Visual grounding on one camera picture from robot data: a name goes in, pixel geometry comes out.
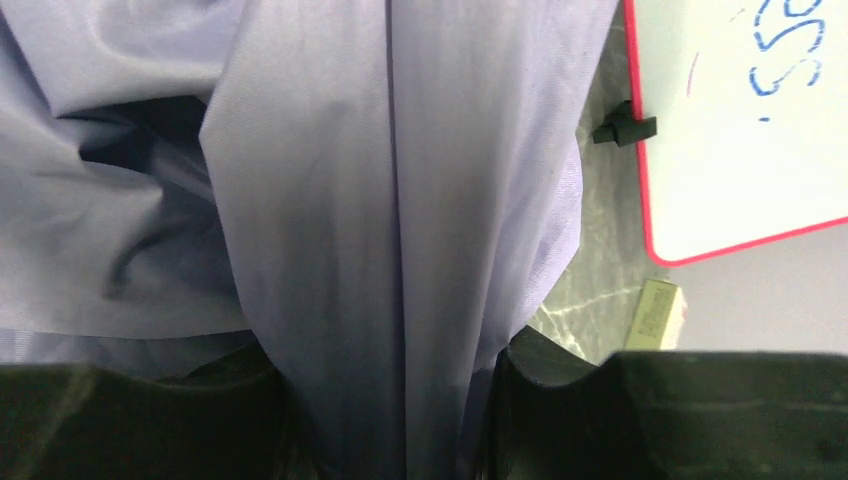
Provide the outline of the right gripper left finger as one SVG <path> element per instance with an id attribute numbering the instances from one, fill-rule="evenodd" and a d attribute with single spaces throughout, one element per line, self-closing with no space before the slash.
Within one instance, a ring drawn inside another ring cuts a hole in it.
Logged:
<path id="1" fill-rule="evenodd" d="M 5 479 L 314 479 L 286 386 L 244 346 L 180 377 L 1 370 Z"/>

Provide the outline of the white and black folding umbrella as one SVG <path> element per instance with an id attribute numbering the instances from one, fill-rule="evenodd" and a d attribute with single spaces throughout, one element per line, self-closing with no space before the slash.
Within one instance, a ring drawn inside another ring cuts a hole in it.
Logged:
<path id="1" fill-rule="evenodd" d="M 613 1 L 5 1 L 1 358 L 256 338 L 333 479 L 471 471 L 579 245 Z"/>

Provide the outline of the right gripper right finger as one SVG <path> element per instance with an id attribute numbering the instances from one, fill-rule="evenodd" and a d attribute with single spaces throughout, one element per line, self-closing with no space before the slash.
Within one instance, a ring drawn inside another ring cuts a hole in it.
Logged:
<path id="1" fill-rule="evenodd" d="M 592 365 L 532 328 L 502 352 L 490 479 L 843 479 L 840 355 L 622 351 Z"/>

